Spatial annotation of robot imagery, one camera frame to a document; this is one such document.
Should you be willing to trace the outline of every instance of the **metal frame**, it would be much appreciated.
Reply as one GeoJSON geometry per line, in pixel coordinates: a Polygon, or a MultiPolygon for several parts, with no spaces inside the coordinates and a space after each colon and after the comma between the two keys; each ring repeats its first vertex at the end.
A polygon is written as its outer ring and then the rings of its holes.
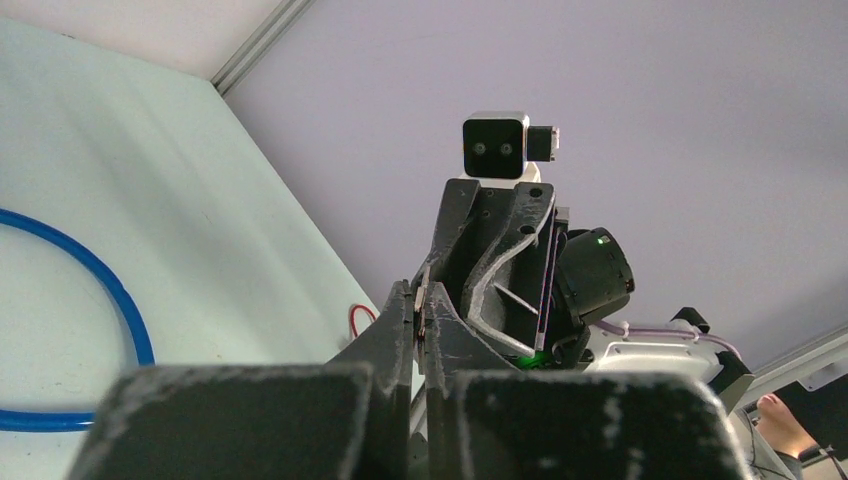
{"type": "Polygon", "coordinates": [[[848,325],[810,342],[759,369],[741,405],[756,402],[761,396],[779,390],[831,363],[848,357],[848,325]]]}
{"type": "Polygon", "coordinates": [[[221,70],[212,77],[212,85],[218,93],[226,97],[313,3],[315,0],[281,2],[221,70]]]}

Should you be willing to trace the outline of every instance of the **green led light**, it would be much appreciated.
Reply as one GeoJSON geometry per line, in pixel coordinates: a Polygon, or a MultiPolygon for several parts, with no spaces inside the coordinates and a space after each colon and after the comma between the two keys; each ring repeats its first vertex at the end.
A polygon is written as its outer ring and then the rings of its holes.
{"type": "Polygon", "coordinates": [[[530,370],[550,360],[551,356],[545,352],[537,352],[532,357],[522,357],[514,360],[515,366],[521,370],[530,370]]]}

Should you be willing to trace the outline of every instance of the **person's hand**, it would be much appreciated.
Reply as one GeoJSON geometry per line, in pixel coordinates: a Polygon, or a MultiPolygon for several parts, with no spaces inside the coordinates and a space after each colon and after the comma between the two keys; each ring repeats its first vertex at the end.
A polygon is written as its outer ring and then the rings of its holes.
{"type": "Polygon", "coordinates": [[[777,395],[770,393],[760,397],[757,410],[760,413],[757,431],[776,452],[798,458],[801,452],[816,445],[777,395]]]}

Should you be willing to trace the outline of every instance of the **person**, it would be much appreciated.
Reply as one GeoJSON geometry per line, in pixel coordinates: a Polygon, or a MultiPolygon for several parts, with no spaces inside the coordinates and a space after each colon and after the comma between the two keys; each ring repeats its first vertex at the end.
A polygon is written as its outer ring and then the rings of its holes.
{"type": "Polygon", "coordinates": [[[777,395],[769,393],[760,397],[757,400],[757,411],[760,414],[757,431],[795,478],[803,480],[798,457],[801,452],[815,447],[816,441],[777,395]]]}

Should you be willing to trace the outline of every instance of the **cable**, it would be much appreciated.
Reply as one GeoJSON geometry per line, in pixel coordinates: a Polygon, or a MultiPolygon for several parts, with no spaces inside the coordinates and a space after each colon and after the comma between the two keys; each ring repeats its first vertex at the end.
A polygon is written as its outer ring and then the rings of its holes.
{"type": "Polygon", "coordinates": [[[836,455],[833,454],[833,448],[828,446],[824,449],[824,452],[827,454],[828,458],[833,461],[833,466],[836,468],[836,473],[839,474],[839,478],[842,480],[848,480],[848,475],[845,474],[845,470],[842,468],[842,465],[839,464],[839,459],[837,459],[836,455]]]}
{"type": "Polygon", "coordinates": [[[351,307],[350,313],[348,313],[348,316],[347,316],[347,320],[348,320],[348,323],[350,323],[350,331],[353,332],[353,338],[359,337],[359,331],[356,329],[356,311],[357,310],[365,311],[365,313],[367,313],[368,316],[371,317],[371,323],[374,323],[374,322],[377,321],[377,316],[374,315],[374,312],[370,308],[366,307],[365,305],[363,305],[361,303],[357,303],[356,305],[351,307]]]}
{"type": "Polygon", "coordinates": [[[772,470],[768,467],[761,467],[761,466],[757,465],[757,445],[754,442],[754,422],[751,421],[751,418],[748,417],[747,413],[744,416],[745,416],[745,421],[748,424],[748,432],[751,434],[751,463],[748,464],[748,466],[750,466],[752,468],[756,468],[757,470],[760,471],[760,473],[769,472],[769,473],[773,473],[773,474],[775,474],[775,475],[777,475],[781,478],[785,478],[786,480],[795,480],[794,478],[789,478],[786,475],[778,472],[777,470],[772,470]]]}
{"type": "MultiPolygon", "coordinates": [[[[90,271],[115,301],[130,331],[140,366],[153,365],[153,346],[147,328],[132,297],[121,281],[90,250],[55,228],[19,213],[0,208],[0,224],[40,237],[61,248],[90,271]]],[[[0,430],[12,432],[74,432],[85,430],[94,418],[92,412],[19,412],[0,410],[0,430]]]]}

